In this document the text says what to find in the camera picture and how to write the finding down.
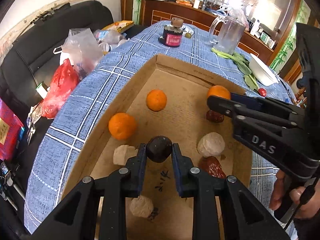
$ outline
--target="tangerine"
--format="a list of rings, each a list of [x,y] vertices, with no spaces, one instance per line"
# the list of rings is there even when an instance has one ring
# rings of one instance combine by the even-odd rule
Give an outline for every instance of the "tangerine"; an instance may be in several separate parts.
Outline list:
[[[152,111],[160,111],[165,108],[167,104],[167,96],[160,89],[154,89],[147,95],[147,107]]]
[[[111,135],[117,140],[126,140],[137,129],[135,119],[127,113],[118,113],[111,117],[108,124]]]
[[[209,96],[216,96],[216,97],[221,97],[221,98],[225,98],[225,99],[229,99],[229,100],[231,99],[231,94],[230,94],[229,90],[223,86],[220,86],[220,85],[212,86],[208,90],[207,98]]]

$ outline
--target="human hand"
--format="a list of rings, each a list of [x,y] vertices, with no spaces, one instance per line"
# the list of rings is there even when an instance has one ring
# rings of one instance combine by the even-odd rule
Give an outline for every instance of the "human hand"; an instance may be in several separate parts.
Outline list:
[[[271,195],[271,200],[269,204],[269,208],[272,210],[277,210],[282,203],[282,198],[284,197],[284,172],[279,170],[276,177],[277,180],[274,184],[273,192]],[[302,193],[304,192],[306,188],[305,187],[298,187],[296,189],[293,189],[290,192],[290,198],[292,201],[299,205],[300,203],[300,197]],[[310,199],[310,201],[302,205],[300,209],[298,210],[295,218],[302,218],[302,219],[310,219],[314,217],[314,215],[319,211],[320,209],[320,181],[318,181],[316,188],[316,193],[313,195],[313,197]]]

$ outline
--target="blue plaid tablecloth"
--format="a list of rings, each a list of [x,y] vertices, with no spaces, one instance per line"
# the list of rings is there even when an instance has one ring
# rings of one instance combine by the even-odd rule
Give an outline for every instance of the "blue plaid tablecloth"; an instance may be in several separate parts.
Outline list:
[[[210,51],[208,32],[189,25],[194,35],[191,39],[183,37],[180,47],[169,48],[160,44],[158,37],[168,23],[160,21],[153,24],[103,57],[57,114],[39,146],[28,180],[24,223],[31,233],[59,203],[78,154],[108,105],[154,55],[162,53],[192,63],[245,88],[247,95],[258,96],[248,89],[243,74],[231,60],[217,57]],[[250,55],[243,50],[236,48],[236,51],[250,59]],[[281,82],[265,89],[268,97],[282,101],[289,99]],[[294,96],[288,85],[287,89]],[[274,165],[253,153],[250,190],[265,207],[268,207],[277,170]]]

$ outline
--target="sofa cushion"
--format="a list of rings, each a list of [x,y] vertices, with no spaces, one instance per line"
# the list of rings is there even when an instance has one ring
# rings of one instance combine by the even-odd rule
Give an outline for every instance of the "sofa cushion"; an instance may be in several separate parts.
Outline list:
[[[90,28],[93,32],[113,23],[110,10],[97,1],[63,6],[47,20],[38,20],[14,43],[0,67],[0,97],[25,121],[31,106],[41,101],[36,87],[51,78],[59,66],[62,45],[69,29]]]

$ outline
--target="green leafy vegetable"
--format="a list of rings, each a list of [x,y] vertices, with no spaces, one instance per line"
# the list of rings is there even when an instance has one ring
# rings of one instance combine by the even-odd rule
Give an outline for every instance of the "green leafy vegetable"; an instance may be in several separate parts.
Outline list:
[[[244,75],[244,82],[248,85],[251,90],[257,90],[256,84],[252,81],[251,77]]]
[[[243,61],[233,60],[233,63],[237,65],[238,69],[245,75],[250,75],[252,73],[251,69]]]
[[[256,77],[255,77],[253,74],[249,75],[249,77],[251,78],[251,80],[252,80],[252,82],[254,83],[254,85],[259,89],[259,86],[258,86],[258,84],[257,84]]]
[[[249,61],[241,54],[234,52],[232,55],[230,55],[228,53],[218,51],[215,48],[211,48],[211,51],[216,53],[219,57],[231,59],[243,74],[250,75],[252,73],[251,69],[249,68]]]

